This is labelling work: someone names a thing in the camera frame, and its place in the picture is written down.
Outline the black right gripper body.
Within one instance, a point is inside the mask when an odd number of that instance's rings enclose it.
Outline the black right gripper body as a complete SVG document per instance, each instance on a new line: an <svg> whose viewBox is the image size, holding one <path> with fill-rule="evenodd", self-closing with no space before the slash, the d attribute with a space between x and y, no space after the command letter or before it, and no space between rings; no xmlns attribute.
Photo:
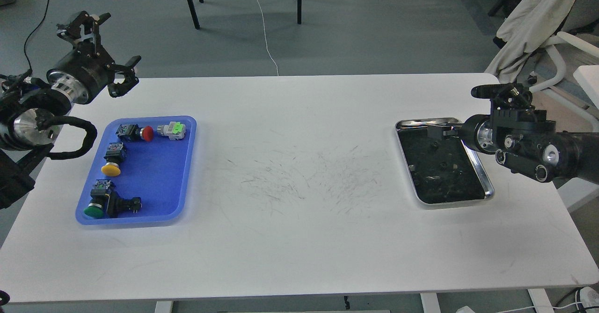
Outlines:
<svg viewBox="0 0 599 313"><path fill-rule="evenodd" d="M483 154L494 154L492 128L488 115L469 117L460 128L460 139L468 148Z"/></svg>

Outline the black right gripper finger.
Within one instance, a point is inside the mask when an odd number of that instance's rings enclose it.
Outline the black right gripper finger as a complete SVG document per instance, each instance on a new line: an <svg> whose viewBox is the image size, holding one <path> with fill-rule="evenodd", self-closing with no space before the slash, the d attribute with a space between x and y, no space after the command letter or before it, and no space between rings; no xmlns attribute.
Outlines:
<svg viewBox="0 0 599 313"><path fill-rule="evenodd" d="M432 124L428 125L428 138L445 140L460 138L459 132L462 124Z"/></svg>

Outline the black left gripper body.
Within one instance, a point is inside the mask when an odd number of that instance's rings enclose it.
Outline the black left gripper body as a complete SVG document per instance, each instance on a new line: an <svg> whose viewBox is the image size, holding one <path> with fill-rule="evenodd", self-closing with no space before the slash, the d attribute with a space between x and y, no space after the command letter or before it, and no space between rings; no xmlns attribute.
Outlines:
<svg viewBox="0 0 599 313"><path fill-rule="evenodd" d="M90 104L109 83L113 83L115 74L90 55L71 51L47 71L46 78L51 84L61 82L72 87L76 93L74 103Z"/></svg>

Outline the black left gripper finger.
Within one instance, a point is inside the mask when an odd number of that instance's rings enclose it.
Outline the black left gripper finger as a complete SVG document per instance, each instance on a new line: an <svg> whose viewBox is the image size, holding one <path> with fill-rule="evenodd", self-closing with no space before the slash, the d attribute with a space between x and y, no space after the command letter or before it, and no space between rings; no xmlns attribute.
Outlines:
<svg viewBox="0 0 599 313"><path fill-rule="evenodd" d="M129 91L139 83L139 78L135 72L135 66L141 61L141 59L142 57L137 55L131 57L124 65L107 65L107 70L123 76L122 82L114 83L112 81L108 84L108 92L111 97L122 97L129 93Z"/></svg>
<svg viewBox="0 0 599 313"><path fill-rule="evenodd" d="M73 45L73 50L61 60L86 56L100 61L111 61L112 57L103 47L99 34L100 25L110 17L110 13L91 15L82 11L77 13L70 23L57 24L57 36Z"/></svg>

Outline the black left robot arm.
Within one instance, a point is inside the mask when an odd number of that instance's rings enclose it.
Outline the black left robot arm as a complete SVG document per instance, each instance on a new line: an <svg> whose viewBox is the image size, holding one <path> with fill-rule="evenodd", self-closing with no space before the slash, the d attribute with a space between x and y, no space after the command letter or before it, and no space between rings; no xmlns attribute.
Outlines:
<svg viewBox="0 0 599 313"><path fill-rule="evenodd" d="M135 66L140 56L124 65L115 63L101 43L99 27L111 14L79 12L68 24L57 26L57 35L72 45L47 72L47 79L32 77L32 70L4 76L0 104L0 204L9 208L34 189L31 172L45 158L70 160L90 151L98 131L89 121L69 116L74 104L90 104L105 88L111 97L129 93L139 79ZM70 152L53 152L60 125L85 131L82 145Z"/></svg>

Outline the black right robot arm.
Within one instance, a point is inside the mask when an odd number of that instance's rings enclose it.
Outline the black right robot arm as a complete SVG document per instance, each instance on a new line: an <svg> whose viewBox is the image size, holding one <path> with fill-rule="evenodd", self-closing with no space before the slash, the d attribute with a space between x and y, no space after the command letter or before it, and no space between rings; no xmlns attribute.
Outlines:
<svg viewBox="0 0 599 313"><path fill-rule="evenodd" d="M596 132L557 132L545 110L496 109L464 123L430 125L429 138L457 138L479 153L537 182L555 178L599 181L599 141Z"/></svg>

